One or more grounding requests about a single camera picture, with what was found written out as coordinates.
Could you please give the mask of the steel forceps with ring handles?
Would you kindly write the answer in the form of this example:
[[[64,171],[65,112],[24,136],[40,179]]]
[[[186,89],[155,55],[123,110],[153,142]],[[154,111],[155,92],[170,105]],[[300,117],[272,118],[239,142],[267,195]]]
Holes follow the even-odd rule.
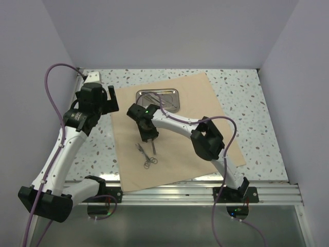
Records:
[[[150,163],[151,164],[157,164],[157,158],[155,157],[156,155],[156,148],[155,148],[155,144],[154,144],[154,140],[151,140],[151,146],[152,146],[152,152],[153,152],[153,156],[150,157]]]

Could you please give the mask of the small steel scissors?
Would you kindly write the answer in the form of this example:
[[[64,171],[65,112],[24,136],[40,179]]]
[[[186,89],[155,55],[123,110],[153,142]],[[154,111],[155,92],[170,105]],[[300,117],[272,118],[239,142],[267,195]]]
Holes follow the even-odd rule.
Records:
[[[144,149],[142,148],[142,146],[139,144],[139,143],[137,143],[136,145],[135,145],[136,147],[137,147],[137,149],[139,150],[139,152],[144,156],[144,158],[145,158],[145,162],[144,162],[144,168],[145,169],[149,169],[149,167],[150,167],[150,165],[151,165],[151,160],[150,160],[150,158],[149,158],[149,156],[145,153],[145,151],[144,151]]]

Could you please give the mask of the beige surgical wrap cloth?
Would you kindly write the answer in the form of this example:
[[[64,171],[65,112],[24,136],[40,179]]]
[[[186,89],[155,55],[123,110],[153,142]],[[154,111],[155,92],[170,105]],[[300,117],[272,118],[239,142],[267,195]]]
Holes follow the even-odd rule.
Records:
[[[227,168],[224,168],[222,154],[215,164],[211,164],[210,161],[197,156],[191,140],[185,134],[186,127],[177,122],[172,128],[167,124],[169,119],[163,114],[156,116],[156,122],[160,125],[159,137],[155,140],[158,163],[148,169],[144,168],[144,158],[136,147],[137,143],[142,142],[137,124],[126,113],[135,102],[137,91],[166,88],[178,90],[178,114],[187,117],[191,122],[195,118],[223,113],[205,73],[117,89],[119,111],[111,114],[111,119],[122,190],[138,191],[215,172],[226,176],[227,186],[239,188],[244,176],[237,167],[245,165],[246,162],[237,142],[233,142],[227,153]]]

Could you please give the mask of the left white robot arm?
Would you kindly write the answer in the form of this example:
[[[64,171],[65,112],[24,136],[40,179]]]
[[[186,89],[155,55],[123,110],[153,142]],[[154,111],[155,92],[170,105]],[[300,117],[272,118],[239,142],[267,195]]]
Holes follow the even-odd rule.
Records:
[[[119,110],[115,89],[85,83],[76,97],[64,114],[64,127],[42,171],[29,187],[23,186],[18,192],[30,213],[56,222],[64,222],[79,203],[90,198],[101,202],[107,195],[105,179],[93,175],[67,188],[64,184],[77,152],[100,117]]]

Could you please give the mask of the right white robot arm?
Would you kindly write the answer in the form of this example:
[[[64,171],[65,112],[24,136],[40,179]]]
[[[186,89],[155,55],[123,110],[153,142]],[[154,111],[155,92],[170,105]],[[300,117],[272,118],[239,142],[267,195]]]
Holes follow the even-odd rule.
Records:
[[[197,120],[176,114],[171,115],[170,112],[154,104],[144,108],[136,103],[129,107],[127,116],[137,124],[143,142],[156,139],[159,136],[158,129],[165,129],[188,138],[192,142],[196,155],[211,162],[223,176],[226,184],[223,191],[229,193],[231,200],[241,202],[247,197],[249,181],[238,172],[228,156],[236,131],[233,132],[228,144],[224,144],[222,133],[213,123],[214,119],[226,119],[236,127],[232,119],[225,116],[205,116]]]

